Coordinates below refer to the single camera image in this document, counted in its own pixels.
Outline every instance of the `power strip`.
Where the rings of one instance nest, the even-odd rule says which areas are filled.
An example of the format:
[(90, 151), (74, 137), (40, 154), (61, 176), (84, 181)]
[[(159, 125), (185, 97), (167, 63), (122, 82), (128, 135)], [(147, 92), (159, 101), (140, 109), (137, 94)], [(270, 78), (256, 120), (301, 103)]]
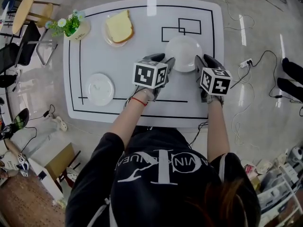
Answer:
[(240, 67), (241, 67), (241, 68), (247, 67), (247, 66), (249, 65), (249, 62), (250, 62), (251, 65), (253, 65), (253, 64), (252, 64), (252, 59), (250, 58), (250, 59), (248, 59), (248, 60), (246, 60), (246, 61), (241, 62), (241, 63), (240, 63)]

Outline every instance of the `green leaves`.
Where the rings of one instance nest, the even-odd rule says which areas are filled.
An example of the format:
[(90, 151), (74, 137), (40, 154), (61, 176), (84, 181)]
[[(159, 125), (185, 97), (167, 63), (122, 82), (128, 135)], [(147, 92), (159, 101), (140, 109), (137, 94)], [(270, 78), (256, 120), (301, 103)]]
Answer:
[(66, 24), (63, 27), (59, 27), (57, 21), (53, 22), (52, 24), (49, 23), (47, 26), (54, 31), (52, 33), (53, 37), (62, 35), (64, 33), (68, 37), (75, 33), (77, 28), (79, 28), (80, 21), (77, 13), (73, 13), (70, 18), (66, 19)]

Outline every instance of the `wooden floor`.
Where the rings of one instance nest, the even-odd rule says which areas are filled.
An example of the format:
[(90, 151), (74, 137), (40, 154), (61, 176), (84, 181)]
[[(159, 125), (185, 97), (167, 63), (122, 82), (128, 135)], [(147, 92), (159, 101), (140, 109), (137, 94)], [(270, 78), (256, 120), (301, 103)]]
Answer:
[(64, 210), (53, 206), (53, 199), (39, 179), (18, 174), (0, 188), (0, 211), (11, 227), (63, 227)]

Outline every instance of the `electrical outlet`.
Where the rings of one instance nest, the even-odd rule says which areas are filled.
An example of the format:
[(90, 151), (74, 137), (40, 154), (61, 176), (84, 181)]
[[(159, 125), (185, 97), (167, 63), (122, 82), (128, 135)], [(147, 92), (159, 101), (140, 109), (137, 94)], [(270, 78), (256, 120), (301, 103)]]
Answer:
[(249, 64), (248, 64), (249, 61), (251, 61), (251, 64), (250, 64), (250, 65), (252, 65), (252, 59), (250, 58), (250, 59), (248, 59), (248, 60), (243, 61), (242, 63), (240, 63), (240, 67), (241, 67), (241, 68), (247, 67), (247, 66), (249, 65)]

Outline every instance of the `black t-shirt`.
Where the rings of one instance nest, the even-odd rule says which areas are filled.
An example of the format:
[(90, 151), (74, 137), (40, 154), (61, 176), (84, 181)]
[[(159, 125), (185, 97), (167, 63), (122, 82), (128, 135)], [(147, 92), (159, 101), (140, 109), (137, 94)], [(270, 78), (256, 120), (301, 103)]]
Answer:
[[(250, 213), (259, 209), (257, 195), (237, 156), (229, 153), (224, 161), (221, 178), (244, 180), (238, 195), (249, 226), (255, 226), (259, 217)], [(201, 197), (208, 183), (221, 184), (220, 162), (218, 157), (210, 164), (175, 129), (137, 133), (125, 152), (122, 140), (106, 133), (75, 182), (66, 226), (87, 226), (106, 198), (119, 227), (202, 226), (199, 210), (187, 202)], [(93, 226), (109, 226), (108, 216), (107, 208)]]

